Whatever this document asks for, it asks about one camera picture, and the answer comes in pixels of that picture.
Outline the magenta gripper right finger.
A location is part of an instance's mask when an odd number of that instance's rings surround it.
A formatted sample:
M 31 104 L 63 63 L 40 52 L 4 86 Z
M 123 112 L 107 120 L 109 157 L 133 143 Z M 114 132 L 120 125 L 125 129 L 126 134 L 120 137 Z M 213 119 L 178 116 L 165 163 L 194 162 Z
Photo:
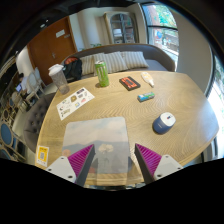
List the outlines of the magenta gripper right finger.
M 170 155 L 159 155 L 140 144 L 135 144 L 135 156 L 145 183 L 152 183 L 182 169 Z

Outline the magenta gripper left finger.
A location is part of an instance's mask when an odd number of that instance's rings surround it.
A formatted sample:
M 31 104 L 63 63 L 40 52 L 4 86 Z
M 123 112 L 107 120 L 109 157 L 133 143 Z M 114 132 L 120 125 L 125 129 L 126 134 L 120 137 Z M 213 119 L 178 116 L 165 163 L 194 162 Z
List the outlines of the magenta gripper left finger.
M 60 156 L 46 171 L 83 187 L 94 156 L 95 146 L 89 145 L 69 157 Z

